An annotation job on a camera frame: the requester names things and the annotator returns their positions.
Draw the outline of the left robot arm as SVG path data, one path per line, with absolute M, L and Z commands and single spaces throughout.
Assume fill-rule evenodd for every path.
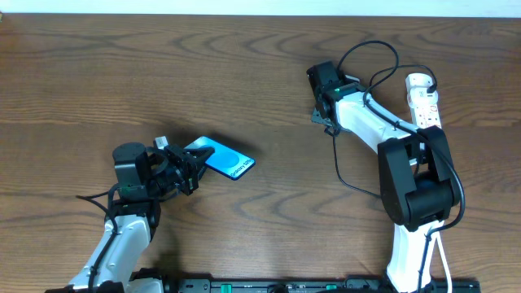
M 157 269 L 136 269 L 138 259 L 154 238 L 161 204 L 180 193 L 192 194 L 214 153 L 211 146 L 183 149 L 177 145 L 145 146 L 128 142 L 112 152 L 116 184 L 85 201 L 104 213 L 103 236 L 81 271 L 63 292 L 176 292 L 175 281 Z

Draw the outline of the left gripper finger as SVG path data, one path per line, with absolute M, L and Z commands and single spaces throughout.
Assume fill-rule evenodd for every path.
M 212 146 L 200 148 L 185 148 L 183 150 L 183 160 L 188 164 L 204 164 L 213 154 L 215 149 Z
M 199 182 L 204 176 L 205 172 L 207 170 L 207 166 L 204 164 L 198 171 L 196 175 L 196 180 L 194 182 L 194 189 L 197 190 L 199 188 Z

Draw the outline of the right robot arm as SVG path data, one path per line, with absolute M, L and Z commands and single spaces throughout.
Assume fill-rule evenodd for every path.
M 306 72 L 315 98 L 314 121 L 333 138 L 342 131 L 354 133 L 378 156 L 379 197 L 394 224 L 386 279 L 395 292 L 433 287 L 432 252 L 443 248 L 440 233 L 458 223 L 446 222 L 451 209 L 465 206 L 441 128 L 436 76 L 425 65 L 416 68 L 405 78 L 410 122 L 379 105 L 370 88 L 331 61 Z

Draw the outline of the blue Samsung Galaxy smartphone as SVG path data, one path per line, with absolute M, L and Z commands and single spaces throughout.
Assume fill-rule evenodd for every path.
M 209 147 L 214 150 L 214 153 L 209 156 L 205 164 L 231 180 L 237 181 L 256 164 L 253 158 L 205 136 L 197 138 L 186 146 L 186 149 L 202 150 Z

